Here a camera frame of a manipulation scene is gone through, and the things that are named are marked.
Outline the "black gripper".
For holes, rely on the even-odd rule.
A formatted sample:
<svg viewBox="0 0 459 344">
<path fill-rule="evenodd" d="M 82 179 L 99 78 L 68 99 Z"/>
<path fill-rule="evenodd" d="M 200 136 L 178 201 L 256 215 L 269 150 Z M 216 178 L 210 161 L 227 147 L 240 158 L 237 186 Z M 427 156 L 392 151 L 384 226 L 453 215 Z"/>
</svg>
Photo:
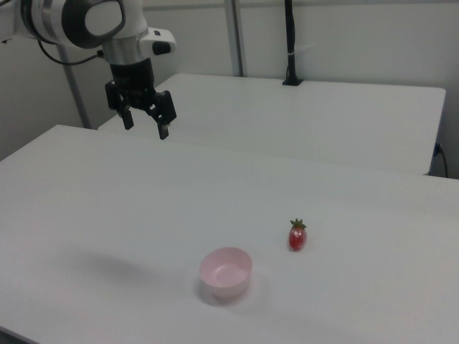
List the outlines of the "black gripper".
<svg viewBox="0 0 459 344">
<path fill-rule="evenodd" d="M 176 119 L 171 93 L 154 90 L 154 75 L 150 59 L 134 64 L 110 64 L 113 81 L 105 85 L 108 107 L 122 119 L 124 128 L 130 130 L 133 118 L 130 108 L 146 108 L 158 128 L 161 140 L 169 136 L 169 126 Z"/>
</svg>

